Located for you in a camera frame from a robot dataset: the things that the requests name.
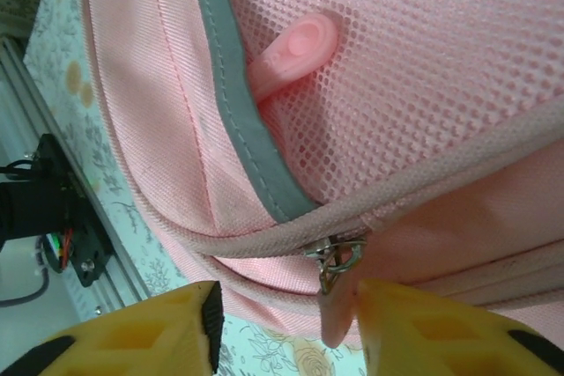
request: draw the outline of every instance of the pink zipper tab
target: pink zipper tab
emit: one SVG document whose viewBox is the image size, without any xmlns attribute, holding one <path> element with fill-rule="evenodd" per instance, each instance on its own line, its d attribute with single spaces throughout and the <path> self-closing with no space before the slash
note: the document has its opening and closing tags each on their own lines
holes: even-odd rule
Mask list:
<svg viewBox="0 0 564 376">
<path fill-rule="evenodd" d="M 293 22 L 249 65 L 256 103 L 326 64 L 337 48 L 335 24 L 320 13 Z"/>
</svg>

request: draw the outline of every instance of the black cable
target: black cable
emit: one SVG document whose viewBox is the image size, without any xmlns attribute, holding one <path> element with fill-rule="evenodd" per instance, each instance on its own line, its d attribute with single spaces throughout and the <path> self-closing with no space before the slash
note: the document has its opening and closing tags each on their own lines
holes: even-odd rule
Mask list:
<svg viewBox="0 0 564 376">
<path fill-rule="evenodd" d="M 49 271 L 47 269 L 47 266 L 45 266 L 45 262 L 43 261 L 43 254 L 41 250 L 44 236 L 45 235 L 37 237 L 37 240 L 35 241 L 35 251 L 36 251 L 35 260 L 37 261 L 37 264 L 41 267 L 41 275 L 43 276 L 43 284 L 41 285 L 41 288 L 32 294 L 25 295 L 24 297 L 20 297 L 18 299 L 0 300 L 0 308 L 20 306 L 22 304 L 29 303 L 30 301 L 34 301 L 35 299 L 38 299 L 48 289 Z"/>
<path fill-rule="evenodd" d="M 22 169 L 22 165 L 29 165 L 29 168 Z M 16 160 L 11 162 L 8 166 L 0 166 L 0 173 L 6 175 L 10 181 L 29 181 L 41 177 L 44 172 L 42 170 L 31 169 L 33 165 L 32 160 Z"/>
</svg>

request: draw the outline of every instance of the table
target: table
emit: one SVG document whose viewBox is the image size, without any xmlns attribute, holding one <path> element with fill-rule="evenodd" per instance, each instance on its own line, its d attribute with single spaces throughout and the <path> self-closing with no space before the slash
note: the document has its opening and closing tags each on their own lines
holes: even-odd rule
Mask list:
<svg viewBox="0 0 564 376">
<path fill-rule="evenodd" d="M 93 97 L 80 19 L 79 0 L 41 0 L 24 62 L 146 287 L 158 295 L 187 280 L 140 217 L 115 163 Z M 71 296 L 75 289 L 70 287 Z M 226 317 L 220 375 L 364 375 L 364 369 L 359 350 L 330 350 L 319 340 Z"/>
</svg>

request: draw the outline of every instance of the black rubber pad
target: black rubber pad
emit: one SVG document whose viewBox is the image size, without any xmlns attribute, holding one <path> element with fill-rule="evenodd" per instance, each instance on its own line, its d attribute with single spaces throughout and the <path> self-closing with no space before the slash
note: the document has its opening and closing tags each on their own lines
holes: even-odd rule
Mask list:
<svg viewBox="0 0 564 376">
<path fill-rule="evenodd" d="M 30 349 L 0 376 L 39 376 L 74 344 L 72 336 L 61 336 Z"/>
<path fill-rule="evenodd" d="M 542 336 L 524 330 L 509 330 L 508 333 L 538 359 L 550 365 L 556 372 L 564 374 L 564 351 L 556 345 Z"/>
<path fill-rule="evenodd" d="M 210 364 L 214 373 L 219 367 L 219 349 L 221 348 L 224 319 L 221 285 L 216 282 L 202 305 L 202 324 L 210 342 Z"/>
</svg>

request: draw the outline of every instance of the electrical wire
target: electrical wire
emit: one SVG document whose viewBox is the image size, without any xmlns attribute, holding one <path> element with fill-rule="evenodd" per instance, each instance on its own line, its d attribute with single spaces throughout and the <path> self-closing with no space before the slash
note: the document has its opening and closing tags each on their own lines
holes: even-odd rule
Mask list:
<svg viewBox="0 0 564 376">
<path fill-rule="evenodd" d="M 29 168 L 21 168 L 19 166 L 29 165 Z M 10 181 L 29 181 L 41 177 L 44 172 L 42 170 L 31 169 L 32 160 L 16 160 L 8 166 L 0 166 L 0 173 L 6 175 Z"/>
<path fill-rule="evenodd" d="M 64 231 L 64 240 L 63 240 L 63 262 L 61 265 L 61 269 L 66 269 L 69 263 L 69 256 L 71 250 L 71 241 L 72 241 L 72 228 L 68 228 Z"/>
<path fill-rule="evenodd" d="M 37 264 L 41 268 L 41 275 L 43 277 L 43 282 L 41 284 L 40 289 L 37 290 L 36 292 L 33 292 L 29 295 L 25 295 L 24 297 L 20 297 L 18 299 L 3 299 L 3 300 L 0 300 L 0 308 L 20 306 L 20 305 L 28 303 L 30 301 L 34 301 L 35 299 L 38 299 L 41 295 L 43 295 L 45 293 L 45 291 L 48 289 L 48 287 L 49 287 L 49 271 L 47 269 L 47 266 L 45 266 L 45 262 L 43 261 L 43 253 L 42 253 L 42 249 L 41 249 L 41 246 L 43 245 L 43 237 L 44 236 L 45 235 L 37 237 L 37 240 L 35 241 L 35 252 L 36 252 L 35 253 L 35 260 L 37 261 Z"/>
</svg>

